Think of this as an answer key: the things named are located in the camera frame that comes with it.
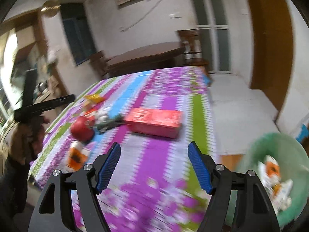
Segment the red box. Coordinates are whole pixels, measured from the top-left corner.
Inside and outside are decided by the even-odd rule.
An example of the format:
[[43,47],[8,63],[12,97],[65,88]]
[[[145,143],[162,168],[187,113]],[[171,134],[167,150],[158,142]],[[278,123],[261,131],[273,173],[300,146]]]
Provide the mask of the red box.
[[175,138],[181,117],[181,111],[133,108],[124,121],[132,132]]

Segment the yellow snack bag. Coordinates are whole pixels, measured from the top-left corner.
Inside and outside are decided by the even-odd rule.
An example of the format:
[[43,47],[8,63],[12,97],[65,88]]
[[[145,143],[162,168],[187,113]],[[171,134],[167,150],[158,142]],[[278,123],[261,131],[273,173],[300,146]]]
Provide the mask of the yellow snack bag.
[[272,188],[273,188],[274,196],[276,196],[277,193],[279,192],[279,190],[281,189],[281,184],[280,184],[280,183],[279,183],[279,184],[276,184],[276,185],[274,185]]
[[92,102],[95,103],[95,104],[98,104],[98,103],[104,101],[104,98],[101,97],[101,96],[98,95],[98,94],[85,95],[84,98],[86,98],[86,99],[92,101]]

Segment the bed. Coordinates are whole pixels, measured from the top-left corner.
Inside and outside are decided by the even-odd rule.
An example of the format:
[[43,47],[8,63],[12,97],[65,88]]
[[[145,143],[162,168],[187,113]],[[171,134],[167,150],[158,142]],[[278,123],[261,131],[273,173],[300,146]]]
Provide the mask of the bed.
[[[188,144],[195,141],[203,153],[218,162],[212,110],[200,68],[144,71],[92,85],[47,129],[44,149],[30,169],[40,188],[53,170],[64,171],[74,140],[70,125],[82,113],[83,96],[93,93],[106,99],[97,108],[110,107],[112,115],[126,115],[133,107],[183,112],[176,139],[138,135],[122,125],[102,135],[96,133],[86,145],[90,150],[88,163],[106,153],[113,142],[121,145],[121,158],[109,186],[98,196],[111,231],[195,231],[209,196],[201,190],[190,164]],[[76,224],[85,230],[74,190],[72,203]]]

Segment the window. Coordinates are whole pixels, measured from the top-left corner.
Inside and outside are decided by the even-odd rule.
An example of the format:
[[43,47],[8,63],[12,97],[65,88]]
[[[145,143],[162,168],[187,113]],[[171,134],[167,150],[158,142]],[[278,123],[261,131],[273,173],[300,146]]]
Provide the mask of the window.
[[76,65],[96,53],[82,3],[64,3],[60,6],[64,30]]
[[0,80],[0,129],[8,120],[8,111],[11,110],[11,104],[5,95],[1,80]]

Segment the wooden door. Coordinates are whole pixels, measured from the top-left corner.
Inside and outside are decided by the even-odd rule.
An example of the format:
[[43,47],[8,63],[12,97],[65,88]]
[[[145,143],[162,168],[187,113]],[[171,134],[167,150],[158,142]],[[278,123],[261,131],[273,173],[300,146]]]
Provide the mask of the wooden door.
[[285,0],[248,0],[253,34],[251,89],[260,89],[278,111],[289,85],[293,62],[293,32]]

